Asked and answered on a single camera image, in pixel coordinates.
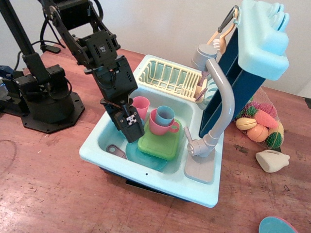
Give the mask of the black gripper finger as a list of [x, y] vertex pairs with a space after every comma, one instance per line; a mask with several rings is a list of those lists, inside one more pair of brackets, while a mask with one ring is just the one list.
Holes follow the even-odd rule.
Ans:
[[142, 123], [134, 123], [131, 126], [123, 128], [122, 133], [129, 143], [133, 143], [144, 136], [144, 128]]

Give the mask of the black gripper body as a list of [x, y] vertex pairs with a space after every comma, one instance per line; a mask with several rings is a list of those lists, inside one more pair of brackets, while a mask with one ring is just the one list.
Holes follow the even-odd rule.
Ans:
[[96, 65], [94, 59], [84, 61], [98, 85], [106, 112], [118, 130], [143, 131], [141, 119], [132, 106], [130, 94], [138, 88], [131, 67], [123, 55], [112, 59], [112, 63]]

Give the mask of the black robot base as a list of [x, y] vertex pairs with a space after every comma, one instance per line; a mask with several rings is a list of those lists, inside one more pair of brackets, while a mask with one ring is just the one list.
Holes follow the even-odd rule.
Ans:
[[0, 111], [21, 118], [23, 126], [32, 130], [54, 133], [71, 126], [85, 107], [65, 77], [65, 71], [54, 65], [47, 68], [51, 81], [44, 89], [31, 75], [3, 71], [0, 75]]

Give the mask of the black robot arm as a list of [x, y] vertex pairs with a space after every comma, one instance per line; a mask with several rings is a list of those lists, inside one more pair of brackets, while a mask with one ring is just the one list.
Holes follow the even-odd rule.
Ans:
[[66, 47], [92, 73], [103, 96], [101, 104], [129, 143], [144, 135], [130, 95], [138, 88], [132, 69], [117, 51], [117, 37], [103, 24], [97, 0], [42, 0], [43, 12]]

